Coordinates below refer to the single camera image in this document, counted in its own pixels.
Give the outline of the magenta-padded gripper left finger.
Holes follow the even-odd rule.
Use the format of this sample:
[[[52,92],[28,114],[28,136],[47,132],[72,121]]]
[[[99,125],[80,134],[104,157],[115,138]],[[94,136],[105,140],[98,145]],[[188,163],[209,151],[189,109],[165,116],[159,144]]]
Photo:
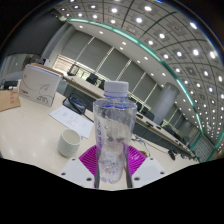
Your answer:
[[[70,158],[59,176],[84,188],[99,188],[96,147],[92,146],[78,158]]]

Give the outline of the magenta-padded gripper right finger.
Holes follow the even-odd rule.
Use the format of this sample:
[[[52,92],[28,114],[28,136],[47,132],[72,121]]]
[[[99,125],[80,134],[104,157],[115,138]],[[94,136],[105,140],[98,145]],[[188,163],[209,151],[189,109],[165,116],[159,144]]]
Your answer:
[[[165,169],[155,158],[146,157],[134,147],[129,147],[126,165],[128,188],[140,188],[165,176]]]

